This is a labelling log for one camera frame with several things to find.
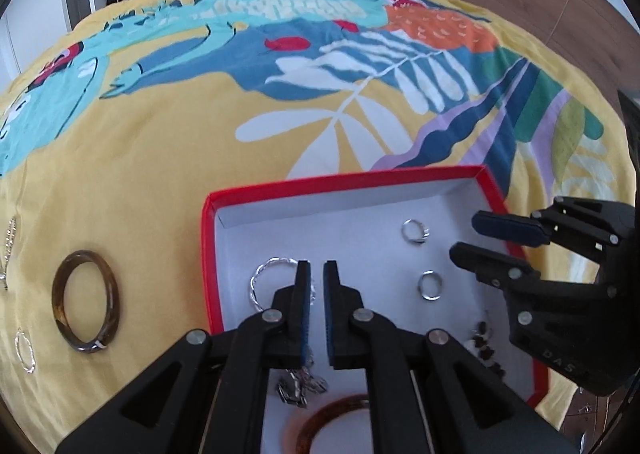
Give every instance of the white door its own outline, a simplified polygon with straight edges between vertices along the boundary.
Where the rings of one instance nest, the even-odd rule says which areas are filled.
[[[11,0],[4,17],[21,72],[70,29],[65,0]]]

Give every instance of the metal screw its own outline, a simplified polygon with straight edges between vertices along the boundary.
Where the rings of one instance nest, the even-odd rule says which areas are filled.
[[[282,312],[279,309],[266,309],[262,312],[262,320],[269,324],[275,324],[282,320]]]
[[[429,331],[429,342],[443,346],[449,342],[449,334],[444,329],[432,329]]]
[[[509,278],[519,279],[522,277],[522,271],[519,268],[511,268],[509,270]]]
[[[353,318],[358,322],[370,322],[373,319],[373,312],[367,308],[358,308],[353,312]]]
[[[207,339],[207,333],[202,331],[201,329],[194,329],[187,333],[187,342],[192,346],[199,346],[200,344],[204,344],[204,341]]]
[[[528,326],[533,322],[533,315],[528,311],[521,311],[518,313],[518,322],[523,326]]]

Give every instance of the tray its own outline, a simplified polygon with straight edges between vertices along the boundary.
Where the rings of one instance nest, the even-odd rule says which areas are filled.
[[[262,433],[264,454],[293,454],[297,430],[323,405],[367,392],[364,371],[334,371],[328,365],[324,332],[322,267],[338,261],[340,280],[360,290],[364,304],[398,327],[425,333],[439,327],[467,341],[481,320],[493,329],[495,358],[506,370],[505,383],[530,405],[548,392],[546,367],[509,342],[506,304],[499,290],[478,283],[449,260],[449,248],[466,241],[524,257],[519,246],[477,234],[471,217],[478,210],[506,212],[489,172],[482,166],[407,168],[316,177],[211,193],[202,213],[202,265],[210,331],[235,328],[255,309],[249,278],[270,257],[306,259],[312,265],[316,302],[310,311],[309,345],[313,373],[330,390],[311,396],[307,410],[283,404],[272,371]],[[430,237],[420,246],[401,235],[402,222],[422,221]],[[417,281],[425,270],[444,279],[436,302],[423,300]],[[273,293],[293,283],[286,265],[267,269],[258,279],[264,307]],[[368,411],[348,414],[325,427],[312,453],[372,452]]]

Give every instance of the wooden bangle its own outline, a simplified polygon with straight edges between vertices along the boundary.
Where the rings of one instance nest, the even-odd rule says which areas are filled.
[[[309,418],[302,426],[302,429],[300,429],[300,433],[296,440],[296,454],[310,454],[313,440],[328,423],[355,410],[368,408],[368,394],[347,396],[346,398],[336,400],[329,405],[325,405],[311,418]]]
[[[65,315],[65,289],[66,283],[71,273],[81,264],[92,262],[98,267],[104,281],[104,289],[107,293],[107,309],[104,315],[104,322],[95,339],[89,342],[82,342],[71,331],[69,322]],[[118,330],[120,322],[120,299],[118,296],[118,285],[116,278],[107,262],[95,252],[90,250],[78,250],[69,254],[58,267],[56,277],[53,279],[51,291],[51,305],[53,306],[53,317],[56,320],[60,333],[66,342],[80,353],[95,353],[105,349],[113,340]]]

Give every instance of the bedsheet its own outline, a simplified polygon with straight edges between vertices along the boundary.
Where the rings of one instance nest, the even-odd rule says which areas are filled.
[[[555,195],[633,200],[623,125],[593,83],[457,0],[129,0],[82,21],[0,106],[0,222],[17,219],[0,392],[45,453],[206,327],[198,224],[211,191],[484,163],[517,214]],[[82,248],[120,285],[118,334],[95,355],[68,347],[50,304],[58,265]],[[593,265],[556,246],[527,253],[546,278],[593,278]],[[65,300],[89,339],[104,288],[81,270]],[[33,374],[15,355],[18,328]],[[559,426],[574,390],[552,373],[539,413]]]

